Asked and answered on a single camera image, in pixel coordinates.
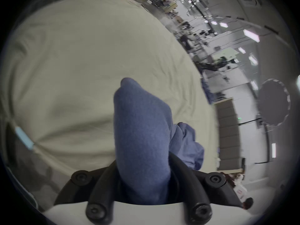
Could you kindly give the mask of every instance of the fluorescent light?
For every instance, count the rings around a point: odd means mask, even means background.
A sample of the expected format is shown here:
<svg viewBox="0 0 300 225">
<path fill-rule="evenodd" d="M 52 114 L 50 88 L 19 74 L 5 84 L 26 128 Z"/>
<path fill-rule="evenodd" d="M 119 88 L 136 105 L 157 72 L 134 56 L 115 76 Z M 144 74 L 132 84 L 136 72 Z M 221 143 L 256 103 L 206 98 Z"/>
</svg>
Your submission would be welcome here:
<svg viewBox="0 0 300 225">
<path fill-rule="evenodd" d="M 259 36 L 253 32 L 250 32 L 250 31 L 244 29 L 244 34 L 245 34 L 245 36 L 250 37 L 251 39 L 253 39 L 256 42 L 260 41 Z"/>
<path fill-rule="evenodd" d="M 251 85 L 254 90 L 258 90 L 258 86 L 255 81 L 251 81 Z"/>
<path fill-rule="evenodd" d="M 276 143 L 272 143 L 272 158 L 276 157 Z"/>
<path fill-rule="evenodd" d="M 297 86 L 298 86 L 298 88 L 300 90 L 300 75 L 298 76 L 298 79 L 297 79 Z"/>
<path fill-rule="evenodd" d="M 221 27 L 224 27 L 224 28 L 228 28 L 227 23 L 224 23 L 224 22 L 220 22 L 220 26 L 221 26 Z"/>
<path fill-rule="evenodd" d="M 242 49 L 241 47 L 238 48 L 238 50 L 242 53 L 242 54 L 245 54 L 246 51 L 244 49 Z"/>
<path fill-rule="evenodd" d="M 253 65 L 257 65 L 258 64 L 258 62 L 257 62 L 257 60 L 253 57 L 253 56 L 249 56 L 249 60 L 253 63 Z"/>
</svg>

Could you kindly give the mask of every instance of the white wall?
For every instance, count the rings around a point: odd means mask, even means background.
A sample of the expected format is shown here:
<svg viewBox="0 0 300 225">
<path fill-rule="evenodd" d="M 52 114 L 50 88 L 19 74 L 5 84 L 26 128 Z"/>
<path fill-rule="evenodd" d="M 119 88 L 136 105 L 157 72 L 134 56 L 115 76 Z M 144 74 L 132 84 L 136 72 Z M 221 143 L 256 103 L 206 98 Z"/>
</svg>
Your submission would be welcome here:
<svg viewBox="0 0 300 225">
<path fill-rule="evenodd" d="M 228 70 L 224 72 L 224 74 L 230 78 L 229 83 L 222 78 L 221 74 L 215 75 L 208 79 L 208 85 L 212 93 L 220 92 L 248 83 L 248 79 L 238 67 Z"/>
<path fill-rule="evenodd" d="M 256 100 L 247 84 L 223 91 L 227 98 L 233 97 L 233 105 L 239 123 L 254 120 L 258 114 Z M 256 122 L 239 126 L 241 156 L 246 158 L 245 184 L 266 177 L 267 164 L 254 164 L 267 160 L 267 143 L 263 128 L 257 128 Z"/>
<path fill-rule="evenodd" d="M 264 187 L 248 191 L 247 196 L 252 197 L 254 200 L 253 206 L 247 211 L 252 215 L 261 215 L 272 204 L 275 196 L 275 189 L 272 187 Z"/>
<path fill-rule="evenodd" d="M 290 34 L 285 21 L 268 0 L 260 0 L 262 3 L 260 8 L 245 7 L 239 0 L 207 1 L 212 15 L 243 17 L 261 26 L 268 25 L 277 30 L 280 36 L 293 47 L 293 36 Z M 238 25 L 234 22 L 228 23 L 227 30 L 237 28 Z M 267 33 L 266 30 L 256 29 L 256 34 L 264 35 Z M 300 153 L 299 138 L 297 137 L 300 96 L 296 87 L 296 79 L 300 74 L 299 61 L 297 54 L 276 39 L 274 35 L 261 36 L 260 42 L 254 43 L 254 46 L 256 49 L 255 56 L 259 63 L 257 66 L 257 72 L 259 73 L 258 86 L 266 79 L 275 78 L 285 84 L 291 97 L 290 116 L 282 125 L 272 128 L 269 133 L 270 143 L 276 143 L 276 159 L 268 163 L 269 185 L 276 187 L 282 180 L 290 176 Z M 243 56 L 246 59 L 249 52 L 255 53 L 255 51 L 245 50 L 247 53 Z M 249 62 L 245 62 L 244 66 L 248 66 L 250 70 L 252 69 Z"/>
<path fill-rule="evenodd" d="M 207 225 L 252 225 L 257 219 L 257 216 L 250 214 L 242 208 L 221 206 L 217 204 L 211 204 L 211 207 L 213 215 Z"/>
</svg>

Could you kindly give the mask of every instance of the wrinkled fabric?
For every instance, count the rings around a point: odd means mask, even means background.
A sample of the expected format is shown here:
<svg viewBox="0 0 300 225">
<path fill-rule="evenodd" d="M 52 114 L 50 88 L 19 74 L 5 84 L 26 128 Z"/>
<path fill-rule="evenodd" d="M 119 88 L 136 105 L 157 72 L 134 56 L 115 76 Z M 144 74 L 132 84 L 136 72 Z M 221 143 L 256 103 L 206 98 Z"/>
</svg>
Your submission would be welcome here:
<svg viewBox="0 0 300 225">
<path fill-rule="evenodd" d="M 170 107 L 124 78 L 114 95 L 115 154 L 120 177 L 134 204 L 164 204 L 168 196 L 169 150 L 200 169 L 204 149 L 193 128 L 173 124 Z"/>
</svg>

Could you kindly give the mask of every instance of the bed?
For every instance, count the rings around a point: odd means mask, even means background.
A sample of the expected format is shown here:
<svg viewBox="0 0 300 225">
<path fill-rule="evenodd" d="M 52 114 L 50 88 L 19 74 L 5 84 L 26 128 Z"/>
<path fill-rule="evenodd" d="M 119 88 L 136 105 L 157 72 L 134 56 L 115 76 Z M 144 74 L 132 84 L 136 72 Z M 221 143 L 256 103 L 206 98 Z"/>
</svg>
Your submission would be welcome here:
<svg viewBox="0 0 300 225">
<path fill-rule="evenodd" d="M 26 19 L 11 35 L 1 99 L 13 127 L 52 169 L 70 176 L 114 159 L 113 95 L 124 77 L 165 101 L 173 122 L 196 131 L 201 171 L 216 171 L 214 106 L 188 54 L 133 0 L 62 0 Z"/>
</svg>

